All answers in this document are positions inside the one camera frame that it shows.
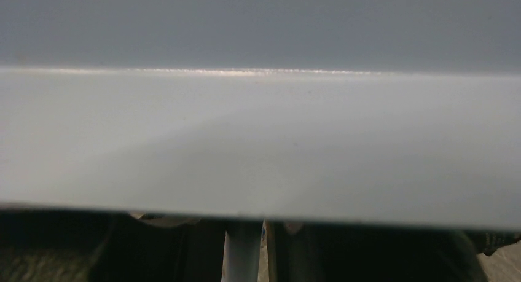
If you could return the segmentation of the light blue music stand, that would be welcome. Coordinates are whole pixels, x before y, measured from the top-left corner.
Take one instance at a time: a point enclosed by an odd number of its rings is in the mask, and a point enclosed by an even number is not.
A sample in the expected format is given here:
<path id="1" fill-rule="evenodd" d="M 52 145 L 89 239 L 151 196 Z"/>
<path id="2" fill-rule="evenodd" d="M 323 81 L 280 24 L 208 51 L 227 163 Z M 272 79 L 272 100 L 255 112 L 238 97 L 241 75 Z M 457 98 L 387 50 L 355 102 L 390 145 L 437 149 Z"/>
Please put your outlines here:
<path id="1" fill-rule="evenodd" d="M 1 211 L 222 221 L 256 281 L 268 221 L 520 243 L 520 76 L 1 69 Z"/>

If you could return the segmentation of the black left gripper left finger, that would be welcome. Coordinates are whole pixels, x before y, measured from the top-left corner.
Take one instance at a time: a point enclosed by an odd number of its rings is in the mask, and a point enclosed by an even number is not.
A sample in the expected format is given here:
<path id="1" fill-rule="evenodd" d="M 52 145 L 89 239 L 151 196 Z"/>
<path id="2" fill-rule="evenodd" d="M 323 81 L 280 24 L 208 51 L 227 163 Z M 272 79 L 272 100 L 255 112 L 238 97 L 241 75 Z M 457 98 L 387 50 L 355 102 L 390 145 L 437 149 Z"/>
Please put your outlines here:
<path id="1" fill-rule="evenodd" d="M 219 281 L 225 224 L 156 227 L 127 214 L 1 211 L 2 281 Z"/>

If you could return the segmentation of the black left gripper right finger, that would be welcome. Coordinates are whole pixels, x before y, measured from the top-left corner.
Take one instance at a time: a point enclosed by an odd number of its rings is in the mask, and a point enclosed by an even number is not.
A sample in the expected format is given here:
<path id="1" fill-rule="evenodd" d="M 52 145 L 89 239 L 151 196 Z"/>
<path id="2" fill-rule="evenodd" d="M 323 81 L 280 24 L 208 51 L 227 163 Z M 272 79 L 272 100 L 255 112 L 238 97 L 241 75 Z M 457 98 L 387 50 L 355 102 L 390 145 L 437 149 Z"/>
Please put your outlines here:
<path id="1" fill-rule="evenodd" d="M 488 281 L 461 231 L 268 221 L 270 281 Z"/>

